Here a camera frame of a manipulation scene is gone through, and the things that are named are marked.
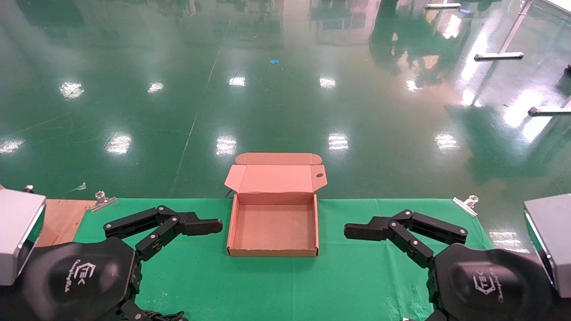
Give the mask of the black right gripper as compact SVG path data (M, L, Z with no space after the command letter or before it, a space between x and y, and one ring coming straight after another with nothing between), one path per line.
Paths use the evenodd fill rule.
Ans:
M434 257L416 234L453 244ZM536 255L504 249L475 250L465 244L465 228L404 210L347 223L347 239L392 242L421 268L434 312L429 321L568 321L570 299L555 290Z

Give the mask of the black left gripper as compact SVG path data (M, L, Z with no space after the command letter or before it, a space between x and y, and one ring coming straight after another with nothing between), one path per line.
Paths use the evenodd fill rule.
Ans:
M13 319L119 321L122 305L134 302L139 293L139 261L151 260L179 235L210 235L222 229L220 219L159 206L105 223L110 239L35 248L13 284ZM149 230L135 251L120 240Z

